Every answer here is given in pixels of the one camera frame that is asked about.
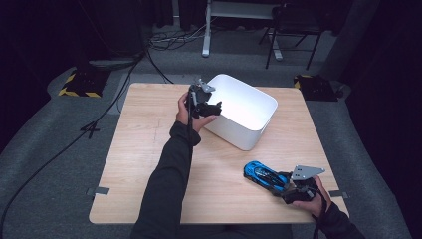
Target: wooden table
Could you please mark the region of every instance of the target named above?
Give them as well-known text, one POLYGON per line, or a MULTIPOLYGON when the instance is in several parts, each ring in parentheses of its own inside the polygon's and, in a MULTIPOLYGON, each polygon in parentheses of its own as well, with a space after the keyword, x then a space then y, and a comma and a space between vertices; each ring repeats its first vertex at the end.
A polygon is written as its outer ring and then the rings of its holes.
MULTIPOLYGON (((183 201, 182 223, 304 223, 314 222, 302 210, 243 177, 243 168, 259 160, 276 171, 297 164, 323 167, 327 191, 338 190, 317 131, 297 89, 258 88, 279 106, 261 139, 242 151, 203 128, 194 148, 183 201)), ((90 213, 93 223, 134 223, 143 192, 175 121, 177 100, 187 85, 132 84, 122 109, 90 213)), ((341 197, 332 199, 347 213, 341 197)))

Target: white storage bin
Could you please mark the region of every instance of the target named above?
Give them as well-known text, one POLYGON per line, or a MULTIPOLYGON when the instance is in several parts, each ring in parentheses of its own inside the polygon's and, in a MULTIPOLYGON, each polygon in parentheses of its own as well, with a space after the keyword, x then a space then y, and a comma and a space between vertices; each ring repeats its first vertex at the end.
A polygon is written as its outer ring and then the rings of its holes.
POLYGON ((278 106, 276 99, 228 75, 218 75, 208 85, 215 88, 208 104, 222 102, 222 111, 205 128, 242 150, 251 150, 278 106))

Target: blue toy car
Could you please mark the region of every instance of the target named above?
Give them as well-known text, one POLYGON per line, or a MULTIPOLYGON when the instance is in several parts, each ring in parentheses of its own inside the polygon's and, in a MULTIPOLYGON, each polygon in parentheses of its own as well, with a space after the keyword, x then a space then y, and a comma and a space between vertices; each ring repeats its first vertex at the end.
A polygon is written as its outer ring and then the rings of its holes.
POLYGON ((289 188, 291 177, 288 173, 275 172, 259 161, 246 164, 243 176, 268 189, 275 196, 281 196, 289 188))

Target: table leg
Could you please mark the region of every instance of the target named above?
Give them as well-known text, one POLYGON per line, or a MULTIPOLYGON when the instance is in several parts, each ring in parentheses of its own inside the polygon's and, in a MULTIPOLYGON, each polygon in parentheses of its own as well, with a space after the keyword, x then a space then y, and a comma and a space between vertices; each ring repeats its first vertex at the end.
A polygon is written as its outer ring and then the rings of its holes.
POLYGON ((210 43, 211 43, 211 0, 207 3, 207 16, 205 36, 204 36, 204 47, 202 48, 202 57, 208 57, 210 55, 210 43))

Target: person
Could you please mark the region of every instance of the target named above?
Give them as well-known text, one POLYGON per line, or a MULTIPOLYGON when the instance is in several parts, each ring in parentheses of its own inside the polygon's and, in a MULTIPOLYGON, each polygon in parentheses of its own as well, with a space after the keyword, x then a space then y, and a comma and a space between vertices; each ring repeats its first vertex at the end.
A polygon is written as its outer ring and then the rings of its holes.
MULTIPOLYGON (((183 94, 178 101, 178 113, 170 130, 170 140, 165 144, 159 162, 149 177, 130 238, 292 238, 289 224, 180 225, 191 165, 191 147, 200 142, 201 128, 216 118, 192 119, 193 131, 189 132, 189 115, 185 107, 187 96, 188 93, 183 94)), ((312 201, 295 201, 293 205, 310 212, 318 229, 327 238, 364 238, 347 215, 329 199, 319 177, 316 176, 315 180, 326 200, 326 212, 322 212, 323 200, 319 194, 312 201)))

